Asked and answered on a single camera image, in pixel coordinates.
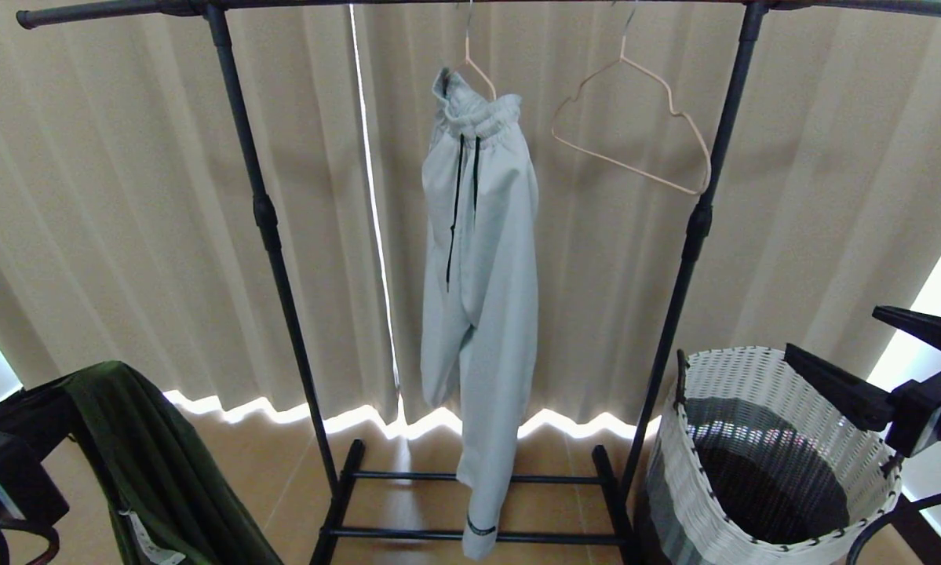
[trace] drawstring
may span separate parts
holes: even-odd
[[[480,137],[474,143],[473,153],[473,212],[477,218],[477,163],[480,160]],[[449,258],[446,260],[446,292],[449,292],[449,272],[453,267],[453,244],[456,243],[456,217],[460,209],[460,185],[463,184],[463,133],[460,133],[460,151],[456,157],[456,197],[453,200],[453,225],[449,226]]]

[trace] empty hanger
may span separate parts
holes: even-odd
[[[636,62],[629,60],[629,58],[627,58],[627,56],[624,54],[624,51],[627,48],[627,30],[631,26],[631,20],[634,19],[634,13],[638,9],[638,6],[636,6],[636,0],[634,4],[635,4],[634,10],[631,11],[630,17],[627,18],[627,23],[624,24],[624,35],[620,38],[620,57],[618,57],[617,60],[613,60],[609,64],[604,65],[602,68],[599,69],[599,71],[593,72],[591,75],[586,76],[585,79],[582,80],[580,85],[578,85],[578,90],[575,90],[574,96],[567,97],[567,99],[564,99],[563,103],[560,103],[560,106],[557,107],[557,110],[553,112],[553,120],[552,120],[552,124],[550,124],[550,135],[553,136],[553,139],[558,140],[560,143],[566,144],[571,149],[574,149],[576,151],[581,151],[582,153],[585,153],[586,155],[591,155],[592,157],[598,157],[604,161],[613,163],[614,165],[617,165],[618,167],[623,167],[627,169],[628,171],[633,171],[636,174],[649,178],[655,182],[664,184],[670,188],[674,188],[680,192],[685,192],[686,194],[692,194],[692,195],[700,194],[701,192],[707,189],[707,183],[710,182],[710,178],[711,178],[711,154],[710,154],[710,151],[707,150],[707,144],[704,143],[704,136],[700,135],[700,129],[697,129],[697,126],[693,123],[693,118],[690,118],[690,115],[687,114],[687,112],[676,111],[675,104],[673,103],[673,100],[672,100],[672,89],[670,89],[669,83],[665,82],[665,80],[661,78],[661,76],[654,74],[654,72],[652,71],[649,71],[649,69],[645,67],[641,67],[641,65],[636,64]],[[611,157],[600,155],[599,153],[596,153],[595,151],[589,151],[588,149],[580,147],[577,144],[571,143],[569,140],[563,139],[561,138],[561,136],[557,135],[557,131],[556,131],[557,115],[560,115],[560,111],[563,110],[563,108],[566,107],[567,103],[570,103],[570,101],[578,101],[578,99],[580,99],[580,97],[582,96],[582,89],[585,88],[585,84],[589,82],[589,80],[592,80],[593,78],[596,77],[596,75],[600,75],[604,71],[609,71],[611,67],[614,67],[617,64],[625,64],[627,65],[627,67],[636,68],[638,69],[638,71],[641,71],[642,74],[648,75],[650,76],[650,78],[655,79],[655,81],[659,83],[659,85],[661,85],[663,89],[665,89],[665,93],[669,101],[669,114],[673,115],[673,117],[685,118],[686,123],[690,125],[690,129],[693,129],[693,135],[696,136],[697,143],[700,144],[700,150],[703,151],[704,168],[706,168],[706,170],[704,170],[704,179],[703,179],[703,182],[701,182],[699,189],[691,190],[689,188],[686,188],[685,186],[680,186],[672,181],[663,179],[662,177],[658,175],[653,175],[649,172],[642,171],[641,169],[632,167],[631,165],[622,163]]]
[[[470,18],[473,18],[473,0],[470,0],[470,10],[467,10],[467,29],[466,35],[463,37],[463,62],[461,62],[459,65],[456,65],[456,67],[453,67],[452,71],[449,71],[449,75],[446,76],[446,78],[452,76],[460,67],[470,67],[474,69],[474,71],[476,71],[481,78],[484,79],[484,82],[487,83],[488,89],[491,90],[491,99],[495,100],[498,99],[498,94],[494,91],[494,83],[491,82],[491,79],[488,78],[487,75],[484,74],[484,71],[481,71],[480,67],[477,67],[477,64],[475,64],[473,59],[470,58]]]

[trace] curtain fold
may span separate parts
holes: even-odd
[[[531,414],[634,421],[695,199],[550,136],[557,105],[617,56],[632,5],[473,9],[472,56],[499,94],[523,96],[541,189]],[[430,86],[463,58],[466,7],[367,5],[356,15],[399,382],[417,418],[429,410],[419,343]],[[631,25],[629,57],[671,83],[708,143],[740,21],[739,5],[647,3]],[[697,186],[700,151],[666,108],[657,83],[617,67],[557,128]],[[941,251],[941,21],[828,8],[767,15],[715,204],[676,346],[794,342],[866,374],[889,336],[871,308],[909,304]]]
[[[26,31],[21,7],[0,2],[0,345],[21,380],[116,358],[226,407],[304,402],[208,26]],[[348,8],[229,20],[324,413],[391,418]]]

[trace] dark green cloth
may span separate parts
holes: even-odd
[[[187,556],[182,563],[281,563],[194,427],[146,377],[110,361],[61,386],[86,423],[76,435],[108,498],[126,565],[147,561],[119,511],[139,515],[156,545]]]

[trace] rack base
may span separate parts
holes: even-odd
[[[345,526],[345,513],[352,491],[358,479],[380,480],[456,480],[456,475],[449,472],[379,472],[362,471],[362,458],[366,453],[366,444],[362,440],[352,441],[348,450],[345,466],[338,479],[337,497],[330,500],[327,516],[320,528],[320,536],[313,549],[310,565],[327,565],[334,558],[334,548],[341,538],[374,538],[384,540],[449,540],[463,538],[462,530],[395,530],[388,528],[355,528]],[[541,533],[541,532],[498,532],[498,542],[532,543],[558,545],[611,545],[620,548],[624,565],[637,565],[640,554],[636,549],[636,539],[627,508],[618,490],[617,476],[613,473],[606,447],[593,448],[595,476],[548,476],[548,475],[513,475],[513,483],[547,483],[548,485],[592,485],[602,487],[610,522],[613,523],[611,534],[585,533]]]

